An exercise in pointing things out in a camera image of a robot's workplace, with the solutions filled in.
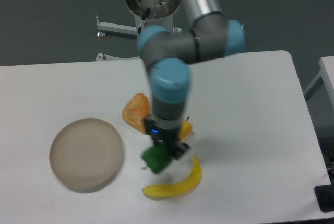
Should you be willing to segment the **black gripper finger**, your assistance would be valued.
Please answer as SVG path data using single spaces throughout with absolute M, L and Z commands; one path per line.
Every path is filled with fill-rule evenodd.
M 167 143 L 168 152 L 174 160 L 179 158 L 189 150 L 189 145 L 179 140 Z
M 143 120 L 146 134 L 149 135 L 153 141 L 153 145 L 156 146 L 159 142 L 159 132 L 156 128 L 156 122 L 151 116 L 147 116 Z

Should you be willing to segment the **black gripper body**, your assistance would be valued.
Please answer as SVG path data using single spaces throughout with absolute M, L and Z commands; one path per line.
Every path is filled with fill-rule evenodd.
M 156 122 L 156 128 L 159 132 L 159 142 L 164 143 L 167 146 L 167 143 L 179 140 L 178 134 L 180 132 L 182 120 L 162 120 L 160 118 L 154 118 L 151 116 Z

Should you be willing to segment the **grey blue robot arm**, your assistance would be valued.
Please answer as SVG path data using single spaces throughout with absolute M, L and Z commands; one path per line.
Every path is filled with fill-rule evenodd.
M 164 143 L 169 158 L 178 159 L 189 148 L 178 135 L 190 64 L 242 52 L 244 29 L 225 18 L 217 0 L 127 0 L 127 6 L 140 17 L 138 53 L 152 93 L 144 129 L 155 146 Z

